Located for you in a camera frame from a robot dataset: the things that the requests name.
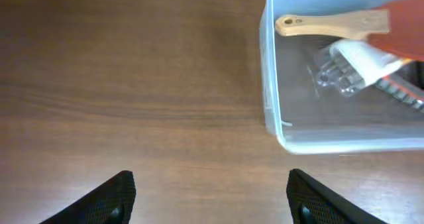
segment paddle handle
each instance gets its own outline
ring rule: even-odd
[[[329,16],[285,15],[277,19],[276,31],[282,36],[314,34],[361,40],[369,34],[388,34],[390,21],[386,9]]]

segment wood grain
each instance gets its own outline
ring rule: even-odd
[[[265,0],[1,0],[0,223],[38,223],[121,170],[131,223],[291,223],[301,168],[424,223],[422,152],[292,156],[267,134]]]

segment clear plastic object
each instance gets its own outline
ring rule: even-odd
[[[334,86],[345,97],[354,95],[411,62],[366,42],[346,39],[322,49],[315,61],[321,67],[316,77],[317,83],[323,87]]]

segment black object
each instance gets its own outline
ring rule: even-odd
[[[122,171],[42,224],[127,224],[135,195],[133,173]]]
[[[294,223],[385,224],[299,169],[290,171],[286,192]]]

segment wooden table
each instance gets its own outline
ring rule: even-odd
[[[132,170],[131,223],[291,223],[301,168],[424,223],[424,152],[292,156],[264,127],[264,0],[1,0],[0,223]]]

